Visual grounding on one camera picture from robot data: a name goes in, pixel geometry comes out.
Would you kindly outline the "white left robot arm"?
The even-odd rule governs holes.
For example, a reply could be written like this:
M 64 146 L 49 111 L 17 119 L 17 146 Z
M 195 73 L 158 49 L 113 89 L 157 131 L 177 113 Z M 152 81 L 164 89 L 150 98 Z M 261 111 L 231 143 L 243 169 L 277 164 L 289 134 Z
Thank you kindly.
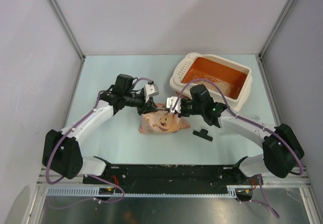
M 85 157 L 81 145 L 104 122 L 125 107 L 134 107 L 139 115 L 154 113 L 157 106 L 153 97 L 158 95 L 157 85 L 150 79 L 139 90 L 135 90 L 142 78 L 119 74 L 107 90 L 101 90 L 93 108 L 70 126 L 45 136 L 42 164 L 46 167 L 46 181 L 53 185 L 49 172 L 60 175 L 60 180 L 73 179 L 77 175 L 94 176 L 100 183 L 107 183 L 112 172 L 106 168 L 108 162 L 99 157 Z

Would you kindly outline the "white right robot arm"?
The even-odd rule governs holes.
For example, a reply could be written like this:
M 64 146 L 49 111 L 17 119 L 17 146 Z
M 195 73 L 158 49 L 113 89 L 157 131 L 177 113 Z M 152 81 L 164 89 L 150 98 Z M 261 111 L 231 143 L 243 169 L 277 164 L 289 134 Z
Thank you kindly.
M 203 84 L 193 86 L 190 94 L 190 98 L 168 98 L 169 112 L 179 117 L 201 116 L 209 126 L 230 130 L 262 149 L 261 154 L 236 163 L 237 169 L 233 171 L 236 183 L 245 184 L 251 177 L 266 173 L 278 178 L 303 174 L 304 151 L 290 126 L 272 126 L 246 118 L 233 111 L 226 101 L 214 101 Z

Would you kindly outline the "pink cat litter bag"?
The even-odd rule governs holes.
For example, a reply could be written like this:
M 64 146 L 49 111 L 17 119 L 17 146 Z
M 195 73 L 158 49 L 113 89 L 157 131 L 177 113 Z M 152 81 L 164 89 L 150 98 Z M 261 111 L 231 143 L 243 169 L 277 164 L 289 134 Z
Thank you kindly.
M 141 134 L 169 134 L 191 128 L 185 119 L 169 113 L 165 104 L 158 103 L 157 108 L 157 112 L 142 115 L 139 126 Z

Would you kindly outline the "black bag clip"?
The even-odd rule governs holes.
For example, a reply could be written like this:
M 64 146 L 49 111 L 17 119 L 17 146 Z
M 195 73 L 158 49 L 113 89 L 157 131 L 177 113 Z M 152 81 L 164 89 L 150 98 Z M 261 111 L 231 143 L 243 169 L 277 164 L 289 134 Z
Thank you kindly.
M 193 135 L 195 135 L 197 137 L 200 137 L 200 138 L 202 138 L 204 140 L 207 140 L 209 142 L 212 142 L 213 141 L 213 137 L 208 134 L 208 130 L 207 129 L 201 129 L 200 131 L 194 130 L 193 131 Z

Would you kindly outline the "white and orange litter box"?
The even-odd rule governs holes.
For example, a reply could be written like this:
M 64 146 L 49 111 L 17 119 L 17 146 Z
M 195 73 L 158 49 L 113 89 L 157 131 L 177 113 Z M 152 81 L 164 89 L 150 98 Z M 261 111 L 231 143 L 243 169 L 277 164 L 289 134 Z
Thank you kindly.
M 229 106 L 239 111 L 251 91 L 251 73 L 249 67 L 223 57 L 191 52 L 176 66 L 170 79 L 170 87 L 180 93 L 194 79 L 209 80 L 220 88 Z

